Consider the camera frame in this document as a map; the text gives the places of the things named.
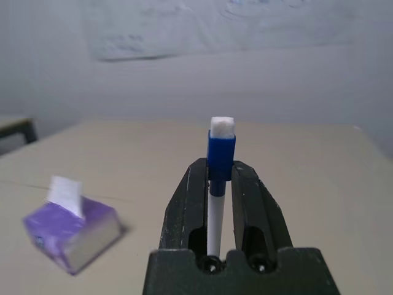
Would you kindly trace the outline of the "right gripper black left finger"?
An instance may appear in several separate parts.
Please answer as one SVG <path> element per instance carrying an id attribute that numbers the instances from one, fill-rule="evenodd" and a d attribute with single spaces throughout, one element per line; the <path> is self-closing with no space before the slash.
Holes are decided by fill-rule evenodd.
<path id="1" fill-rule="evenodd" d="M 207 188 L 207 160 L 199 158 L 189 165 L 166 207 L 160 249 L 207 252 Z"/>

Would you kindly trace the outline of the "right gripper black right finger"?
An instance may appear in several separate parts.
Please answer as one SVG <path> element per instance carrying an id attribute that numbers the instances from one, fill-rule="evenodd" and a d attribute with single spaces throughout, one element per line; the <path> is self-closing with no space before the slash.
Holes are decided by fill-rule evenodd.
<path id="1" fill-rule="evenodd" d="M 235 161 L 232 208 L 236 249 L 246 255 L 276 255 L 292 241 L 282 211 L 256 171 Z"/>

